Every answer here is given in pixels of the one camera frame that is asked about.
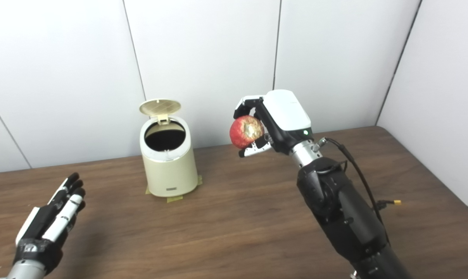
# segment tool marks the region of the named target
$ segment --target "trash can opening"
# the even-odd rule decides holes
[[[146,145],[155,151],[167,152],[179,148],[186,138],[182,125],[173,120],[167,125],[153,123],[145,132]]]

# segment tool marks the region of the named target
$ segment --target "white robotic finger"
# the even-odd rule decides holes
[[[83,201],[83,194],[78,195],[79,191],[74,192],[74,194],[67,201],[67,204],[62,208],[60,213],[56,216],[56,219],[53,221],[53,224],[46,230],[42,238],[55,242],[63,230],[67,228],[70,220],[77,212],[80,203]]]

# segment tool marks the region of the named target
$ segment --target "trash can lid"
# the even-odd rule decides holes
[[[180,109],[180,103],[167,99],[152,99],[139,106],[141,113],[149,116],[169,115]]]

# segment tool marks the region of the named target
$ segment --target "wooden table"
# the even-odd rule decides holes
[[[468,279],[468,208],[380,127],[325,133],[344,143],[377,199],[393,249],[415,278]],[[322,153],[344,157],[328,145]],[[295,185],[289,157],[238,158],[229,145],[195,150],[203,185],[166,203],[145,195],[141,157],[0,173],[0,277],[34,205],[80,173],[87,207],[51,279],[346,279]],[[362,195],[358,175],[347,171]]]

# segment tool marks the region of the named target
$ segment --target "panel seam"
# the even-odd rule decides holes
[[[277,70],[277,54],[278,54],[278,34],[280,32],[280,12],[282,11],[282,0],[278,4],[278,23],[277,23],[277,40],[275,44],[275,62],[273,65],[273,83],[271,85],[271,90],[275,90],[275,74]]]
[[[142,83],[142,75],[140,73],[140,66],[139,66],[139,61],[138,61],[138,55],[136,53],[136,46],[134,44],[134,38],[132,36],[132,30],[131,30],[131,23],[129,22],[129,16],[127,15],[127,7],[125,7],[125,0],[122,0],[122,4],[124,5],[124,12],[125,12],[125,18],[127,19],[127,26],[129,27],[129,34],[131,36],[131,42],[132,42],[132,50],[134,51],[134,57],[136,59],[136,65],[138,66],[138,73],[139,73],[139,80],[141,83],[141,88],[142,88],[142,94],[144,95],[144,101],[146,99],[146,92],[144,90],[144,84]]]
[[[8,135],[10,136],[10,138],[12,139],[12,141],[15,143],[15,146],[17,147],[18,151],[20,152],[20,154],[22,155],[23,159],[25,160],[25,162],[27,163],[27,165],[29,166],[29,168],[32,168],[29,160],[27,160],[27,157],[25,156],[25,154],[23,153],[23,151],[21,150],[20,148],[20,145],[18,145],[18,143],[16,142],[15,138],[14,138],[14,135],[12,135],[12,132],[10,131],[10,129],[8,129],[7,127],[7,124],[5,124],[5,121],[3,120],[3,118],[0,116],[0,121],[1,123],[3,124],[3,127],[5,127],[6,131],[8,132]]]
[[[380,118],[380,115],[382,114],[382,110],[384,109],[384,105],[386,104],[386,100],[387,100],[387,97],[388,97],[389,92],[390,92],[390,87],[392,86],[392,83],[394,81],[395,73],[397,72],[397,69],[399,68],[399,63],[401,62],[401,58],[402,58],[402,55],[404,53],[404,49],[406,48],[406,44],[408,43],[408,39],[409,39],[409,36],[411,35],[411,30],[413,29],[413,25],[415,24],[416,16],[418,15],[418,11],[420,10],[420,6],[421,6],[422,1],[423,0],[420,0],[420,2],[418,2],[418,7],[416,8],[415,16],[413,17],[413,21],[411,22],[411,26],[409,27],[408,35],[406,36],[406,40],[404,41],[404,45],[402,46],[402,50],[401,50],[401,53],[399,55],[399,59],[397,60],[397,64],[395,65],[394,73],[392,74],[392,78],[390,79],[390,83],[389,83],[389,86],[387,88],[386,95],[384,96],[384,101],[382,101],[382,105],[380,106],[379,115],[377,116],[377,120],[375,121],[376,126],[377,126],[377,124],[379,122],[379,118]]]

